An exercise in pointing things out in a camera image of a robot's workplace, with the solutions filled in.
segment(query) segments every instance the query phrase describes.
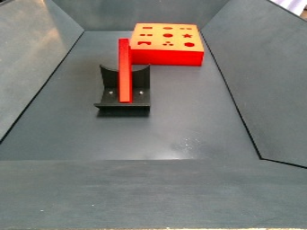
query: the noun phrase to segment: red block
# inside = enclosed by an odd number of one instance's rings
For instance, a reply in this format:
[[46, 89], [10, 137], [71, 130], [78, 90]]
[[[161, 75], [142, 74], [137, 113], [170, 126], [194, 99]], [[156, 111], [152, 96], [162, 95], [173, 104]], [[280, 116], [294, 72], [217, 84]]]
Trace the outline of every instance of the red block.
[[204, 46], [193, 24], [138, 23], [129, 44], [133, 64], [202, 64]]
[[132, 103], [132, 61], [129, 39], [118, 39], [118, 101]]

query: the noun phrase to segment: gray floor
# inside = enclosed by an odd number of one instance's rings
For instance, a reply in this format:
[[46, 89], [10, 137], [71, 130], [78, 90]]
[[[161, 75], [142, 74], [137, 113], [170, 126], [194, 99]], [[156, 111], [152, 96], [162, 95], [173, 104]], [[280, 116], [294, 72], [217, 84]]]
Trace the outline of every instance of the gray floor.
[[209, 52], [201, 67], [150, 67], [148, 118], [101, 118], [99, 64], [115, 68], [117, 39], [85, 32], [0, 146], [1, 160], [256, 158]]
[[125, 36], [85, 32], [0, 146], [0, 228], [305, 227], [307, 171], [257, 159], [208, 52], [152, 67], [148, 118], [97, 117]]

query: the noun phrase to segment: shape sorter block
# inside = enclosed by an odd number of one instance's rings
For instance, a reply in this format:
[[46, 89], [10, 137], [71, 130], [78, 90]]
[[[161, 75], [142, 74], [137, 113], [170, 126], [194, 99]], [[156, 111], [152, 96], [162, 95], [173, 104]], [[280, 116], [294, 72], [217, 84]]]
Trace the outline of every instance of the shape sorter block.
[[193, 24], [137, 23], [129, 44], [133, 64], [202, 64], [204, 46]]

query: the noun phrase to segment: shaped cutout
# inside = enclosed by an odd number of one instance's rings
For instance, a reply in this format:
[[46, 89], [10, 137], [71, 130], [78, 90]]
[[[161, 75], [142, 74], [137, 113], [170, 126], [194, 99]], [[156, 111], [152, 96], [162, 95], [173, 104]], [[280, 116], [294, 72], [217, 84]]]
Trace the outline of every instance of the shaped cutout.
[[170, 33], [164, 33], [162, 34], [162, 37], [165, 37], [165, 38], [170, 38], [173, 35], [170, 34]]
[[150, 45], [150, 41], [138, 41], [137, 42], [137, 45], [142, 45], [142, 44]]

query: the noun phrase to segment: circular hole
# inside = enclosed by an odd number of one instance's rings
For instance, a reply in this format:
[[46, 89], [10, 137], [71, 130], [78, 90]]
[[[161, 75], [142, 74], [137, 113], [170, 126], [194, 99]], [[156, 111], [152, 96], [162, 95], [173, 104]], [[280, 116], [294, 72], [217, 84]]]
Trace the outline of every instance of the circular hole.
[[185, 42], [185, 43], [184, 43], [184, 46], [185, 46], [185, 47], [192, 47], [192, 46], [194, 46], [194, 44], [193, 44], [192, 42]]
[[162, 36], [164, 36], [165, 38], [170, 38], [170, 37], [172, 37], [172, 34], [164, 33]]

